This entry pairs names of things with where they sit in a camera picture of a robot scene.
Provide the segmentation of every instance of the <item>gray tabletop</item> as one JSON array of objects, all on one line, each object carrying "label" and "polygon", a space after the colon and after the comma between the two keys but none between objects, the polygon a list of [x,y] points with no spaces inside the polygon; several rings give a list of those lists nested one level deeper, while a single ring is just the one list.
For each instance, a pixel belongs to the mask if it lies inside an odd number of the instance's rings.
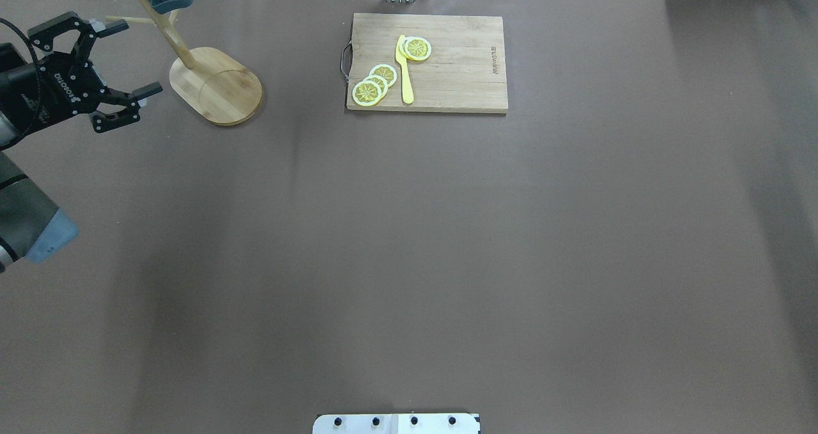
[{"label": "gray tabletop", "polygon": [[[82,233],[0,277],[0,431],[818,431],[818,1],[381,1],[183,11],[265,85],[236,128],[153,27],[99,41],[111,86],[166,91],[9,151]],[[509,114],[345,111],[353,12],[503,15]]]}]

